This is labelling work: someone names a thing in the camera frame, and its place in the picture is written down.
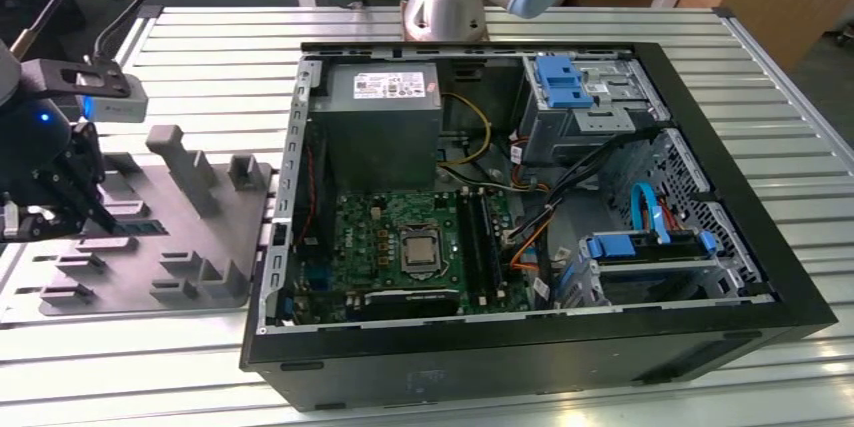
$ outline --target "open computer tower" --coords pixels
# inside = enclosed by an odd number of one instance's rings
[[[656,44],[305,44],[241,368],[299,410],[690,380],[835,322]]]

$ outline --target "motherboard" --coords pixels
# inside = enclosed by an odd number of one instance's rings
[[[499,236],[509,226],[500,191],[340,196],[333,259],[303,269],[305,320],[528,310],[527,281],[501,263]]]

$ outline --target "floor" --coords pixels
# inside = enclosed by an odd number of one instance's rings
[[[847,143],[854,145],[854,43],[839,47],[834,37],[823,37],[790,77]]]

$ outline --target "table surface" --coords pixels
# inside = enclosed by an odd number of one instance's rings
[[[37,290],[50,262],[10,272],[0,262],[4,426],[723,426],[854,418],[854,153],[738,24],[706,10],[652,9],[560,9],[532,21],[489,10],[487,20],[496,41],[662,44],[839,323],[688,383],[300,414],[237,369],[244,308],[45,318]],[[177,124],[186,149],[203,149],[211,163],[243,152],[280,165],[300,43],[399,39],[392,8],[168,8],[136,21],[120,52],[150,97],[148,118],[101,124],[101,148],[156,163],[148,128]],[[54,249],[50,242],[26,245],[22,255]],[[18,254],[10,246],[0,260]]]

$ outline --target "label sticker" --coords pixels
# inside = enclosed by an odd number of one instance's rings
[[[536,293],[543,299],[548,300],[548,286],[545,285],[545,282],[540,280],[539,277],[533,281],[533,290],[536,291]]]
[[[555,254],[553,262],[564,262],[569,260],[569,256],[572,255],[572,251],[565,247],[560,247],[557,249],[557,253]]]
[[[607,94],[608,93],[608,87],[603,83],[587,84],[585,88],[587,88],[587,92],[591,93],[591,94]]]
[[[517,145],[509,147],[509,161],[513,164],[521,163],[521,147],[519,147]]]
[[[353,78],[353,99],[412,99],[427,97],[421,72],[371,72]]]

